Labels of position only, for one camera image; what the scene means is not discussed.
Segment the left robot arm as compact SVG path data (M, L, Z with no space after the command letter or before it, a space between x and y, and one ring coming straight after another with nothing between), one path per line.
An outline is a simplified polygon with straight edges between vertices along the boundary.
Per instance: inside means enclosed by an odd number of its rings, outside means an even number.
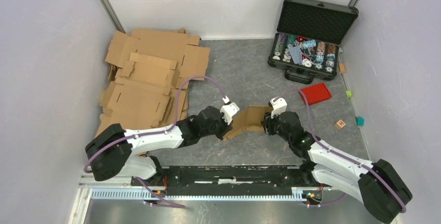
M112 124L86 147L88 162L85 173L92 173L96 181L114 176L131 176L145 180L150 186L163 181L163 171L156 157L142 154L160 149L192 146L203 137L223 137L232 129L233 117L239 112L234 103L218 109L209 106L198 115L161 128L132 130Z

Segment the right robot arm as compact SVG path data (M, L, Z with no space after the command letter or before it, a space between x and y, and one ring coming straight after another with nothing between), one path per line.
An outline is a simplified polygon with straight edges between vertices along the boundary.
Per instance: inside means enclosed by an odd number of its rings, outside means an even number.
M391 223L406 211L413 195L394 167L386 160L364 160L326 143L305 131L295 112L273 116L266 112L261 122L266 134L277 135L290 150L304 159L301 182L331 186L352 196L378 221Z

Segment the brown cardboard box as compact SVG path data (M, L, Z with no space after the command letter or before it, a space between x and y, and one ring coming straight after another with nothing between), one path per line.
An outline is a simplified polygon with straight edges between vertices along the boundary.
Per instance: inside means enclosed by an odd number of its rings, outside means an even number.
M235 115L230 130L223 138L224 141L234 139L234 137L244 131L263 132L262 121L264 114L272 110L269 106L250 105L244 111Z

